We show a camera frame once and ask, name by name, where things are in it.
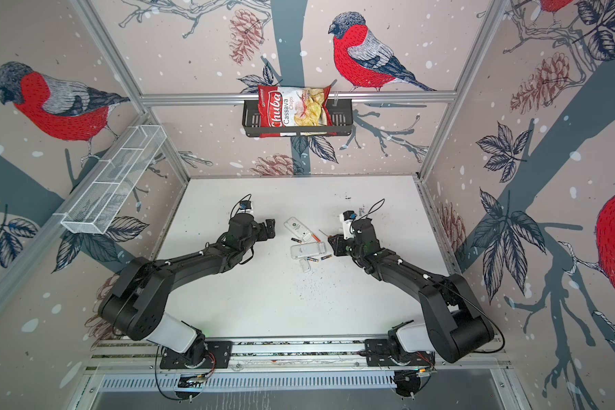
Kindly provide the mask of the orange black screwdriver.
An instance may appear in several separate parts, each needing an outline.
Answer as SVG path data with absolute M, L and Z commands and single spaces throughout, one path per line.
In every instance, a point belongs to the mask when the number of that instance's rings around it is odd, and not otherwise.
M 319 243 L 327 243 L 328 239 L 331 237 L 328 233 L 322 230 L 316 230 L 312 232 L 313 239 Z

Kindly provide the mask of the white remote control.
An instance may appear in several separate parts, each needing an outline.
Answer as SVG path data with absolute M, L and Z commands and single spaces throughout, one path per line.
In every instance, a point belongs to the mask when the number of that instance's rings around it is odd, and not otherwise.
M 324 256 L 325 254 L 326 246 L 320 242 L 297 244 L 290 247 L 290 256 L 293 260 Z
M 302 242 L 309 242 L 314 239 L 314 234 L 296 217 L 290 217 L 284 223 L 284 227 L 297 239 Z

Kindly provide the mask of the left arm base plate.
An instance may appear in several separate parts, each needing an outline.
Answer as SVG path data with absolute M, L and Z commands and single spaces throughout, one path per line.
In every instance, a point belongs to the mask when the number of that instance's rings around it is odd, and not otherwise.
M 226 369 L 232 354 L 232 341 L 198 341 L 184 353 L 169 348 L 162 350 L 163 370 Z

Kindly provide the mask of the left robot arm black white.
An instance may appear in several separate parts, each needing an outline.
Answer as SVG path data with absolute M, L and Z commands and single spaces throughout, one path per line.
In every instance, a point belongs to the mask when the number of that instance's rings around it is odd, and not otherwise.
M 133 341 L 147 340 L 179 355 L 188 367 L 208 357 L 204 334 L 166 312 L 174 290 L 212 275 L 226 273 L 248 261 L 254 246 L 275 238 L 276 222 L 257 222 L 251 214 L 230 218 L 228 231 L 213 244 L 186 256 L 150 261 L 139 257 L 120 273 L 101 302 L 98 315 Z

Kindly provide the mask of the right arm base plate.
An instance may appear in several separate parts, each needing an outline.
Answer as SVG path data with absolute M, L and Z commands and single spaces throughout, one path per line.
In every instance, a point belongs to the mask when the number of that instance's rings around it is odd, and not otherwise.
M 369 367 L 432 367 L 435 362 L 433 352 L 408 353 L 388 338 L 366 339 L 361 355 Z

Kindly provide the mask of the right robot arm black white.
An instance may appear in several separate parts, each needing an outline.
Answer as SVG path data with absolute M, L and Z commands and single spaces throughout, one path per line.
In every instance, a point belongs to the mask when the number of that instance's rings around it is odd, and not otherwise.
M 346 211 L 339 220 L 343 232 L 328 239 L 334 255 L 349 256 L 366 274 L 417 300 L 430 345 L 446 362 L 454 363 L 495 338 L 493 322 L 461 275 L 428 272 L 382 247 L 369 218 Z

